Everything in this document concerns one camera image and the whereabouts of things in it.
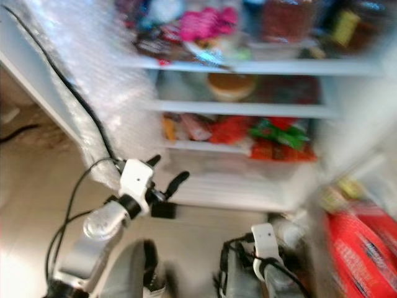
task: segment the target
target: tile floor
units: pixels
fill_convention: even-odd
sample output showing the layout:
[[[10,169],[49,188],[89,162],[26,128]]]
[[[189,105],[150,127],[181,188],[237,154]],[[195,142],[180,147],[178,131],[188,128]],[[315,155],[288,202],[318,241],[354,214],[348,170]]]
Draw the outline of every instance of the tile floor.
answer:
[[[48,242],[63,220],[71,189],[83,169],[76,148],[59,151],[12,142],[1,146],[1,298],[45,294],[43,264]],[[85,181],[74,212],[100,206],[111,193],[94,181]],[[152,238],[162,260],[174,263],[178,275],[184,277],[184,296],[216,297],[211,278],[218,267],[221,244],[264,219],[259,213],[195,207],[179,208],[175,220],[140,218],[126,231],[107,271],[125,245],[136,238]],[[81,233],[81,222],[68,228],[61,256]]]

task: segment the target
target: black cable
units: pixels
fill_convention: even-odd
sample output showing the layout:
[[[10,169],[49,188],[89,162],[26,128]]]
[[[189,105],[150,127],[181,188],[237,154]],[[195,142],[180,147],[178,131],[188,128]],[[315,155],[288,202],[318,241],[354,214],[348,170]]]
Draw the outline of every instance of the black cable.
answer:
[[[37,127],[40,127],[40,126],[38,124],[30,124],[30,125],[19,127],[17,130],[13,131],[8,136],[6,136],[4,138],[0,138],[0,144],[11,141],[13,138],[18,136],[20,133],[25,132],[26,130],[36,129]]]
[[[238,239],[237,241],[240,241],[240,239],[245,239],[245,237],[240,237],[240,238],[236,238]],[[230,240],[227,242],[228,243],[228,247],[230,250],[236,252],[236,253],[240,253],[239,250],[237,250],[237,248],[234,248],[230,242]],[[277,268],[278,270],[280,270],[281,272],[283,272],[285,275],[287,275],[290,279],[292,279],[294,281],[295,284],[297,284],[297,286],[299,287],[299,289],[302,291],[302,294],[306,297],[306,298],[310,298],[310,293],[308,292],[308,290],[305,288],[305,286],[300,282],[300,280],[291,272],[289,271],[286,267],[284,267],[283,265],[281,265],[279,263],[279,261],[277,261],[275,258],[261,258],[256,256],[255,254],[250,254],[247,252],[244,252],[247,256],[253,257],[255,259],[261,260],[262,262],[265,263],[265,265],[272,265],[273,267]]]
[[[44,49],[43,45],[38,41],[36,36],[30,31],[30,29],[25,25],[24,21],[8,6],[1,5],[7,12],[12,14],[18,23],[25,29],[25,31],[30,35],[30,37],[33,39],[33,41],[37,44],[39,49],[42,51],[44,57],[47,59],[48,64],[52,67],[53,71],[56,73],[56,75],[59,77],[59,79],[62,81],[63,84],[69,89],[71,94],[77,99],[77,101],[80,103],[80,105],[83,107],[83,109],[86,110],[86,112],[90,115],[92,121],[95,123],[96,127],[98,128],[99,133],[102,136],[102,140],[104,142],[105,148],[107,150],[107,153],[111,158],[116,158],[115,153],[110,146],[110,141],[109,138],[107,137],[107,134],[105,132],[105,128],[103,127],[102,123],[100,122],[98,116],[95,114],[95,112],[91,109],[89,104],[84,100],[82,95],[78,93],[78,91],[74,88],[74,86],[68,81],[68,79],[64,76],[64,74],[59,70],[59,68],[55,65],[55,62],[52,60],[50,54]]]
[[[71,209],[72,209],[72,205],[73,205],[73,202],[74,202],[74,198],[76,197],[77,190],[78,190],[78,188],[79,188],[81,182],[82,182],[82,181],[84,180],[84,178],[91,172],[91,170],[93,169],[93,167],[95,167],[96,165],[98,165],[98,164],[101,163],[102,161],[113,161],[114,163],[117,162],[117,160],[115,160],[115,159],[113,159],[113,158],[111,158],[111,157],[105,157],[105,158],[101,158],[100,160],[97,160],[97,161],[96,161],[95,163],[93,163],[87,170],[85,170],[85,172],[83,172],[83,174],[82,174],[82,175],[80,176],[80,178],[78,179],[77,183],[74,185],[72,194],[71,194],[70,199],[69,199],[68,208],[67,208],[67,210],[66,210],[65,220],[64,220],[64,222],[63,222],[63,226],[61,227],[60,238],[59,238],[58,244],[57,244],[57,246],[56,246],[55,254],[54,254],[54,257],[53,257],[53,260],[52,260],[52,269],[51,269],[51,271],[53,271],[53,269],[54,269],[54,267],[55,267],[56,259],[58,258],[58,253],[59,253],[59,251],[60,251],[61,244],[62,244],[62,241],[63,241],[63,237],[64,237],[64,235],[65,235],[66,226],[67,226],[67,224],[68,224],[70,212],[71,212]]]
[[[76,214],[75,216],[71,217],[70,219],[68,219],[67,221],[67,225],[70,224],[72,221],[74,221],[75,219],[78,219],[84,215],[90,214],[92,212],[92,210],[88,210],[88,211],[84,211],[81,212],[79,214]],[[54,246],[55,240],[58,238],[58,236],[61,234],[62,229],[65,227],[65,224],[61,225],[59,227],[59,229],[56,231],[56,233],[54,234],[54,236],[51,239],[50,242],[50,246],[47,249],[47,253],[45,255],[45,279],[46,281],[48,281],[48,275],[49,275],[49,264],[50,264],[50,255],[51,255],[51,250]]]

